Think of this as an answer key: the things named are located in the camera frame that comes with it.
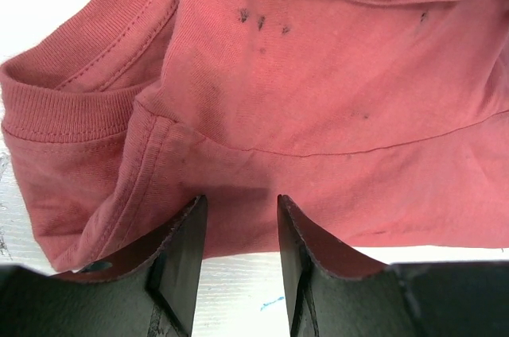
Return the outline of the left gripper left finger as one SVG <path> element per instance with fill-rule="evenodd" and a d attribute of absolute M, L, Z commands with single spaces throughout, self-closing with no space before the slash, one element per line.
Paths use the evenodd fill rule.
<path fill-rule="evenodd" d="M 208 203 L 77 272 L 1 267 L 3 336 L 190 336 Z"/>

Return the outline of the salmon red t shirt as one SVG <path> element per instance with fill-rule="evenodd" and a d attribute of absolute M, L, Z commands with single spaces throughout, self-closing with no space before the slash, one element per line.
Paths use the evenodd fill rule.
<path fill-rule="evenodd" d="M 353 246 L 508 244 L 508 0 L 91 0 L 1 86 L 58 271 L 199 195 L 208 258 L 276 250 L 280 194 Z"/>

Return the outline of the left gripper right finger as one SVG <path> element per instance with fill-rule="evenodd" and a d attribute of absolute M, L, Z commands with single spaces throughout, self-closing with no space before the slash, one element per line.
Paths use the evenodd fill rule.
<path fill-rule="evenodd" d="M 278 238 L 293 336 L 505 336 L 508 264 L 385 264 L 278 197 Z"/>

